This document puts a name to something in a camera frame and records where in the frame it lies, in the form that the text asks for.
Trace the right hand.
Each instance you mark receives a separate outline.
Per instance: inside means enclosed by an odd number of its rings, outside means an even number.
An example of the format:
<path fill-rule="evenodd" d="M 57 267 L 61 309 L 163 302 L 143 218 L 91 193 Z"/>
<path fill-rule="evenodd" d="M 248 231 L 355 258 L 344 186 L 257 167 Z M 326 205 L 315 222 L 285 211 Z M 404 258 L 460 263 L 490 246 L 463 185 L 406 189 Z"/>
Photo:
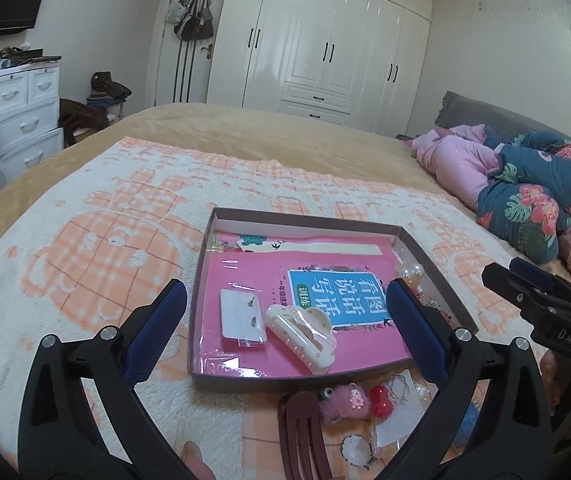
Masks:
<path fill-rule="evenodd" d="M 555 352 L 547 350 L 539 362 L 543 390 L 548 402 L 551 415 L 561 402 L 563 393 L 570 387 L 570 372 L 562 369 L 562 360 Z"/>

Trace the left hand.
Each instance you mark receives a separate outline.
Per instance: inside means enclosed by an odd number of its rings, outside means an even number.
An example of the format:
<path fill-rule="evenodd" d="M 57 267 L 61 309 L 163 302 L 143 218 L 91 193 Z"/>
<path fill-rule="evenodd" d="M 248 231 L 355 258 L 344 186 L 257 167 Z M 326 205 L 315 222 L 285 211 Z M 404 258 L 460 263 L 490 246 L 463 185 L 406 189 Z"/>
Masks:
<path fill-rule="evenodd" d="M 215 480 L 212 469 L 204 462 L 200 448 L 193 441 L 186 441 L 181 451 L 181 459 L 197 480 Z"/>

